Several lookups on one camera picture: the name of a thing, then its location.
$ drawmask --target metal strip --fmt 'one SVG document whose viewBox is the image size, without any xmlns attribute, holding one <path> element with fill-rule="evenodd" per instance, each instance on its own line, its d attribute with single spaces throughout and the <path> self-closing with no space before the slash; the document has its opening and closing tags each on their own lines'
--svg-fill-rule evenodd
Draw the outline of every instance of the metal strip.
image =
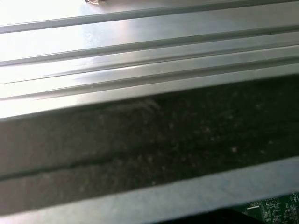
<svg viewBox="0 0 299 224">
<path fill-rule="evenodd" d="M 52 0 L 45 10 L 37 9 L 36 12 L 32 12 L 32 8 L 43 8 L 40 1 L 28 0 L 26 4 L 21 3 L 21 6 L 18 3 L 21 11 L 15 8 L 16 2 L 3 1 L 0 2 L 0 18 L 5 23 L 0 24 L 0 34 L 292 1 L 294 0 L 109 0 L 95 7 L 81 0 L 73 0 L 72 3 Z M 12 17 L 12 14 L 21 15 L 21 19 Z"/>
<path fill-rule="evenodd" d="M 43 98 L 40 100 L 19 99 L 2 101 L 0 102 L 0 108 L 3 109 L 0 111 L 0 118 L 7 119 L 37 112 L 104 103 L 128 98 L 144 97 L 173 91 L 200 88 L 204 86 L 278 77 L 296 74 L 298 72 L 299 63 L 296 63 L 263 69 L 223 73 L 213 76 L 134 85 L 105 91 L 97 91 L 96 88 L 94 89 L 92 86 L 90 86 L 90 92 L 85 94 Z"/>
<path fill-rule="evenodd" d="M 39 93 L 44 93 L 43 95 L 45 95 L 46 92 L 49 92 L 48 96 L 51 97 L 51 91 L 64 89 L 64 93 L 59 93 L 59 96 L 63 96 L 69 95 L 69 92 L 74 91 L 73 89 L 77 87 L 87 86 L 85 90 L 81 90 L 81 93 L 84 93 L 85 91 L 90 91 L 90 86 L 104 83 L 109 84 L 109 82 L 112 81 L 117 82 L 118 88 L 121 88 L 122 82 L 126 79 L 152 77 L 151 80 L 155 80 L 158 76 L 169 76 L 169 74 L 177 72 L 181 72 L 182 75 L 180 77 L 176 77 L 175 79 L 183 79 L 185 78 L 185 73 L 190 70 L 198 70 L 197 73 L 199 76 L 201 76 L 200 70 L 207 70 L 210 68 L 224 66 L 228 67 L 232 65 L 235 66 L 237 64 L 240 64 L 240 66 L 244 66 L 247 63 L 262 63 L 266 60 L 275 60 L 285 57 L 299 57 L 299 45 L 284 48 L 246 51 L 227 55 L 197 57 L 162 63 L 149 63 L 145 65 L 131 66 L 119 69 L 94 71 L 68 76 L 2 84 L 0 86 L 0 99 L 4 100 L 19 96 L 27 97 L 27 95 L 30 97 L 30 95 L 32 94 Z M 44 97 L 45 96 L 38 96 L 37 99 L 41 99 Z"/>
<path fill-rule="evenodd" d="M 143 224 L 299 191 L 299 157 L 0 218 L 2 224 Z"/>
</svg>

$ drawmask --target silver metal panel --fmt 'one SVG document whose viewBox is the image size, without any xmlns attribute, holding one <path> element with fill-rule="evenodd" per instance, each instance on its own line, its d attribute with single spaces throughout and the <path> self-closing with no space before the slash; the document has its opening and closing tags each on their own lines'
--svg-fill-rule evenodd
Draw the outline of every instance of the silver metal panel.
<svg viewBox="0 0 299 224">
<path fill-rule="evenodd" d="M 144 224 L 299 191 L 299 157 L 1 217 L 2 224 Z"/>
<path fill-rule="evenodd" d="M 4 108 L 0 118 L 299 73 L 299 2 L 250 7 L 242 2 L 257 4 L 111 0 L 94 7 L 78 0 L 69 6 L 61 1 L 57 9 L 55 0 L 49 6 L 52 17 L 34 12 L 24 21 L 66 17 L 72 21 L 76 16 L 157 8 L 164 15 L 127 20 L 112 16 L 107 22 L 15 33 L 3 33 L 6 30 L 0 27 L 0 107 Z M 237 3 L 240 8 L 226 5 L 215 10 L 222 3 Z M 0 4 L 12 7 L 7 1 Z M 165 13 L 207 4 L 213 8 Z M 58 13 L 67 8 L 69 14 Z M 7 18 L 4 23 L 13 18 L 7 13 L 1 16 Z M 27 25 L 34 29 L 37 23 Z"/>
<path fill-rule="evenodd" d="M 292 2 L 0 34 L 0 62 L 136 42 L 296 26 L 298 9 L 299 2 Z"/>
</svg>

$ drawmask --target green circuit board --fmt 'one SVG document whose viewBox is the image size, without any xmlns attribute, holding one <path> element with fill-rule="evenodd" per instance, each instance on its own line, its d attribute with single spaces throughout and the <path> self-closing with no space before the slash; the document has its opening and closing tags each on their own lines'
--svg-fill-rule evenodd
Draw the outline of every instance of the green circuit board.
<svg viewBox="0 0 299 224">
<path fill-rule="evenodd" d="M 251 202 L 233 209 L 266 224 L 299 224 L 299 193 Z"/>
</svg>

